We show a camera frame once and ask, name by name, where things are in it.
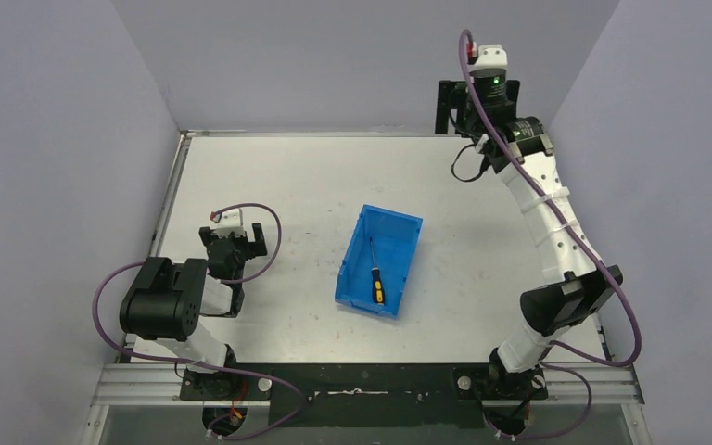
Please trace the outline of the yellow black screwdriver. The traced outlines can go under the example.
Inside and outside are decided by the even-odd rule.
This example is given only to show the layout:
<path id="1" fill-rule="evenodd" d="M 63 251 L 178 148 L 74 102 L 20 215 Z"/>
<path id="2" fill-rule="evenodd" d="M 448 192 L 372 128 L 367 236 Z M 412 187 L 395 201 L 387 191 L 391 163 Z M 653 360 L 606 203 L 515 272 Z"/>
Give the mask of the yellow black screwdriver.
<path id="1" fill-rule="evenodd" d="M 372 237 L 369 238 L 369 247 L 370 247 L 372 263 L 373 263 L 373 267 L 371 270 L 372 298 L 373 298 L 374 304 L 383 306 L 386 304 L 385 288 L 384 288 L 384 285 L 382 282 L 380 268 L 377 264 L 377 258 L 376 258 L 376 252 L 375 252 L 375 242 Z"/>

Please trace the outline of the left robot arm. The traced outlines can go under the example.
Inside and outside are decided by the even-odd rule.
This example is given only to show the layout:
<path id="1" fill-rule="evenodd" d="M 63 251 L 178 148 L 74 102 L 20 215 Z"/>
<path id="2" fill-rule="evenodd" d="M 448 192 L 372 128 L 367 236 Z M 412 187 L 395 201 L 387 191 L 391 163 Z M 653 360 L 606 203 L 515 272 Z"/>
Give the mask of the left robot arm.
<path id="1" fill-rule="evenodd" d="M 175 263 L 149 257 L 122 300 L 125 333 L 155 341 L 183 360 L 184 400 L 228 400 L 247 392 L 247 378 L 227 367 L 236 363 L 233 349 L 200 319 L 236 318 L 241 312 L 246 263 L 268 253 L 261 224 L 251 228 L 252 236 L 236 223 L 200 228 L 206 258 Z"/>

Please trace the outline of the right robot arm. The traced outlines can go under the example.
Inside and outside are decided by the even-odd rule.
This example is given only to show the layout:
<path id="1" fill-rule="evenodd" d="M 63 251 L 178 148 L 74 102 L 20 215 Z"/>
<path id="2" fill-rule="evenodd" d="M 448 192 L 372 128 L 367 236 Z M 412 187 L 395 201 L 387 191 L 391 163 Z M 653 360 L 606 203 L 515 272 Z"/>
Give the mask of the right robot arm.
<path id="1" fill-rule="evenodd" d="M 613 296 L 609 279 L 594 264 L 557 172 L 553 144 L 535 117 L 520 118 L 520 83 L 503 74 L 474 81 L 496 133 L 510 152 L 490 140 L 464 81 L 438 84 L 436 134 L 455 131 L 471 139 L 482 155 L 479 170 L 492 169 L 508 187 L 540 256 L 542 286 L 520 296 L 519 325 L 494 349 L 485 372 L 487 392 L 496 399 L 518 399 L 541 387 L 540 361 L 553 341 L 582 324 Z"/>

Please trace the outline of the blue plastic bin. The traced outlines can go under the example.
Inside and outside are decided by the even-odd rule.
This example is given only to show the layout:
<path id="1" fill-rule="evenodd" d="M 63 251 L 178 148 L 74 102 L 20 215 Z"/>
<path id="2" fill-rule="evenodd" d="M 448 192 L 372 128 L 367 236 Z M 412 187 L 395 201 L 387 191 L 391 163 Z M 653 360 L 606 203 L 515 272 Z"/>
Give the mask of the blue plastic bin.
<path id="1" fill-rule="evenodd" d="M 363 205 L 339 267 L 334 301 L 359 312 L 397 319 L 422 227 L 420 217 Z M 383 306 L 374 304 L 372 298 L 370 237 L 385 288 Z"/>

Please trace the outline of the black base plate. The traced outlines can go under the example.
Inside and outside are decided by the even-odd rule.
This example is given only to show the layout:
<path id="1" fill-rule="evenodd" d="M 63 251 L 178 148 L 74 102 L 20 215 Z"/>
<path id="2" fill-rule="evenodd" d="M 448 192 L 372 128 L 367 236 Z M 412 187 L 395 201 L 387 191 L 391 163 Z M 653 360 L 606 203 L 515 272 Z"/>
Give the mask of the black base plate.
<path id="1" fill-rule="evenodd" d="M 484 426 L 495 406 L 519 416 L 548 397 L 544 373 L 500 377 L 486 363 L 242 363 L 243 375 L 184 373 L 183 401 L 265 402 L 293 427 Z"/>

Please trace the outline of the aluminium frame rail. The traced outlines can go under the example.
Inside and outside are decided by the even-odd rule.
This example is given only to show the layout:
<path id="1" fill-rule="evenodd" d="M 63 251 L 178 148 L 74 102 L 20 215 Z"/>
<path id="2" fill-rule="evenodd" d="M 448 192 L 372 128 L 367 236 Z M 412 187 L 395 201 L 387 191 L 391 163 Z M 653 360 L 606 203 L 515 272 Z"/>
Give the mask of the aluminium frame rail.
<path id="1" fill-rule="evenodd" d="M 592 402 L 609 405 L 643 405 L 641 387 L 628 368 L 573 363 L 591 385 Z M 575 403 L 586 400 L 586 388 L 575 376 L 554 370 L 544 372 L 549 398 L 543 404 Z M 184 400 L 182 379 L 170 364 L 108 364 L 97 383 L 93 406 L 224 406 L 227 400 Z"/>

